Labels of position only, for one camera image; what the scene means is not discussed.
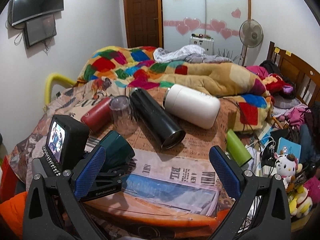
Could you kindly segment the orange sleeve forearm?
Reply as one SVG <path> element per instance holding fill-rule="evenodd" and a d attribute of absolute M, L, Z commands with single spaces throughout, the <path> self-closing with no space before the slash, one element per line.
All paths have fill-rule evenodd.
<path fill-rule="evenodd" d="M 1 204 L 1 220 L 18 239 L 23 237 L 23 216 L 27 191 L 21 192 Z"/>

